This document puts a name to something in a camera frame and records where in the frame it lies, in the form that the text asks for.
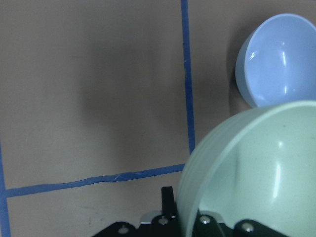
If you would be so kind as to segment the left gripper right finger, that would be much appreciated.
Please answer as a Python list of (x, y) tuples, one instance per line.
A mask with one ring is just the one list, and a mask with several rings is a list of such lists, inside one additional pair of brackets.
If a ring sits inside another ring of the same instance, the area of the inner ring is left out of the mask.
[(194, 237), (285, 237), (286, 235), (252, 219), (239, 220), (229, 227), (220, 215), (196, 211), (192, 236)]

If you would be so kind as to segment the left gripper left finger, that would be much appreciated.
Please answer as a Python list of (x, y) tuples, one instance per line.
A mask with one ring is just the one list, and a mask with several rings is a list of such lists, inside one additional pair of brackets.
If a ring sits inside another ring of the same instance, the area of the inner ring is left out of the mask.
[(178, 236), (177, 207), (171, 186), (161, 189), (161, 210), (144, 214), (139, 226), (118, 221), (112, 223), (96, 237), (176, 237)]

